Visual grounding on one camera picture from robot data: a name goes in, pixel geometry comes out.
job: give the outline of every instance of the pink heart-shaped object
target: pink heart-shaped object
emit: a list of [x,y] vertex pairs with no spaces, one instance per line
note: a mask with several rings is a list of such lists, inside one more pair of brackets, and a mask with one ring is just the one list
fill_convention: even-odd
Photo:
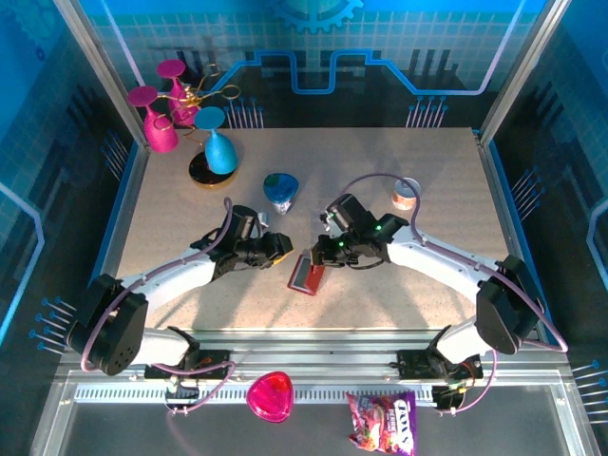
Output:
[[285,421],[294,407],[294,385],[285,372],[259,377],[247,391],[247,405],[262,420]]

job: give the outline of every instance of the pink wine glass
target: pink wine glass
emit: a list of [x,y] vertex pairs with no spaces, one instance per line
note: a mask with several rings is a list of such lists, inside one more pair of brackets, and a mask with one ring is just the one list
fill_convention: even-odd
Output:
[[143,134],[155,152],[166,154],[176,148],[180,139],[175,127],[166,114],[161,114],[150,107],[159,93],[151,85],[142,85],[129,92],[127,100],[136,107],[145,107]]
[[180,100],[185,100],[186,91],[183,89],[178,76],[186,70],[186,64],[181,60],[165,60],[161,62],[156,72],[162,78],[170,79],[173,81],[173,88],[169,92],[169,109],[171,109],[171,116],[177,125],[190,126],[194,124],[194,116],[199,111],[197,106],[184,106]]

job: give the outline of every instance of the snack bag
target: snack bag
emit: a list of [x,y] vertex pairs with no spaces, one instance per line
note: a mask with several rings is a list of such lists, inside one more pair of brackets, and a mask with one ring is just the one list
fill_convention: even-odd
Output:
[[348,394],[354,434],[351,441],[366,451],[416,454],[416,396],[404,391],[388,396]]

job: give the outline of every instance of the beige tabletop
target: beige tabletop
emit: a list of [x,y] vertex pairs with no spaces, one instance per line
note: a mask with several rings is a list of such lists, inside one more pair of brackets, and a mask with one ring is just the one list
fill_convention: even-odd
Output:
[[[468,128],[301,128],[223,130],[237,147],[236,178],[218,190],[196,186],[188,164],[197,145],[182,140],[147,165],[119,276],[136,274],[179,255],[224,218],[230,197],[269,215],[271,231],[286,234],[294,252],[265,271],[234,272],[167,303],[147,325],[221,328],[443,328],[474,314],[474,304],[420,273],[391,264],[370,271],[328,270],[315,297],[287,282],[299,253],[322,225],[320,211],[350,180],[373,171],[413,177],[422,187],[418,228],[488,257],[506,247]],[[266,175],[285,172],[300,182],[296,203],[279,216],[266,200]],[[357,183],[352,192],[377,218],[394,209],[394,180]]]

